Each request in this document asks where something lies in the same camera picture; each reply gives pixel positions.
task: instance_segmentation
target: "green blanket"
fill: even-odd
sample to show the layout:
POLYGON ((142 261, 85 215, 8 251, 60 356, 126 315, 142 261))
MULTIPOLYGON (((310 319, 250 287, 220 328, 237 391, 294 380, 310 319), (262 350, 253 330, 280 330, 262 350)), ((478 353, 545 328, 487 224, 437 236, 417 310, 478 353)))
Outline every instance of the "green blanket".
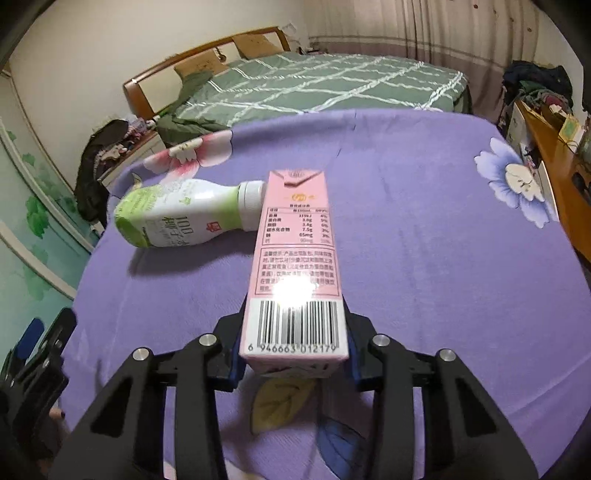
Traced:
POLYGON ((213 73, 207 71, 188 75, 183 79, 177 101, 159 113, 161 118, 157 121, 158 134, 166 145, 178 145, 192 138, 227 128, 226 125, 207 118, 183 119, 176 115, 178 107, 189 100, 212 77, 213 73))
POLYGON ((292 52, 241 60, 175 111, 179 121, 232 125, 280 115, 347 108, 454 111, 466 76, 416 60, 292 52))

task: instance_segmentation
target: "white wall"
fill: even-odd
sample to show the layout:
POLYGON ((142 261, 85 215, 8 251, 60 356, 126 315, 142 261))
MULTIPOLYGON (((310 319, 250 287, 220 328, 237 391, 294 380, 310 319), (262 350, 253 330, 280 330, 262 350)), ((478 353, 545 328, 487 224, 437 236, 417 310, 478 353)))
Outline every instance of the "white wall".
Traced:
POLYGON ((292 22, 296 0, 57 0, 11 59, 23 106, 73 187, 92 128, 129 107, 123 82, 165 57, 234 33, 292 22))
POLYGON ((573 113, 584 124, 587 114, 583 112, 583 65, 575 55, 558 27, 550 17, 540 12, 540 29, 534 61, 538 64, 562 65, 573 84, 573 113))

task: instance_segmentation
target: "wooden desk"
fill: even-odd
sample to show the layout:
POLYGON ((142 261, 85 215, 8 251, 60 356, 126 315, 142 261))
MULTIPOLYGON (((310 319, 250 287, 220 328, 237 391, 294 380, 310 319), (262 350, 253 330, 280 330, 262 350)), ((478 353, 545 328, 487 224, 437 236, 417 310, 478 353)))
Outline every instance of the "wooden desk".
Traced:
POLYGON ((573 247, 591 262, 591 206, 575 188, 572 180, 576 167, 582 160, 558 138, 554 128, 534 117, 520 103, 518 107, 548 171, 560 223, 573 247))

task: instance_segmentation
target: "white cabinet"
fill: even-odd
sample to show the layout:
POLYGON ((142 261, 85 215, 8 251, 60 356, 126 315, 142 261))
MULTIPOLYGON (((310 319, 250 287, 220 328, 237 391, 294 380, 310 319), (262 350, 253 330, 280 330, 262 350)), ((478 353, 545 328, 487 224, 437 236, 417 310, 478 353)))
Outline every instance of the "white cabinet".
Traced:
POLYGON ((141 141, 131 152, 123 157, 123 160, 119 164, 99 178, 99 181, 107 188, 107 190, 111 191, 109 186, 113 185, 119 175, 121 175, 132 163, 138 160, 143 160, 150 155, 166 149, 164 142, 162 142, 162 139, 156 132, 150 132, 148 135, 149 138, 147 138, 147 140, 141 141))
POLYGON ((513 147, 515 152, 521 157, 524 165, 530 169, 534 176, 535 182, 540 186, 542 194, 547 202, 552 206, 556 216, 558 217, 558 209, 556 208, 556 199, 554 198, 554 191, 550 183, 550 178, 543 161, 540 161, 536 166, 536 162, 532 159, 532 153, 537 151, 537 144, 535 143, 533 135, 530 133, 525 122, 525 118, 517 107, 517 102, 513 105, 513 115, 511 116, 511 123, 507 131, 507 143, 513 147))

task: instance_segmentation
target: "pillow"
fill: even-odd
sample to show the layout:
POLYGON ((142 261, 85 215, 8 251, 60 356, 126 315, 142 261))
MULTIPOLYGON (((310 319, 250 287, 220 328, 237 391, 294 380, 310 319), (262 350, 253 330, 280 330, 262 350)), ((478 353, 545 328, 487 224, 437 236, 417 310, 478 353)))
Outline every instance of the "pillow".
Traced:
POLYGON ((242 34, 232 37, 236 48, 240 54, 248 60, 257 59, 259 57, 268 57, 277 53, 283 53, 283 49, 273 45, 267 38, 262 35, 242 34))
POLYGON ((178 73, 181 79, 192 73, 202 72, 203 70, 209 70, 214 75, 217 75, 218 73, 225 72, 227 69, 228 67, 220 61, 213 50, 195 55, 174 66, 174 71, 178 73))

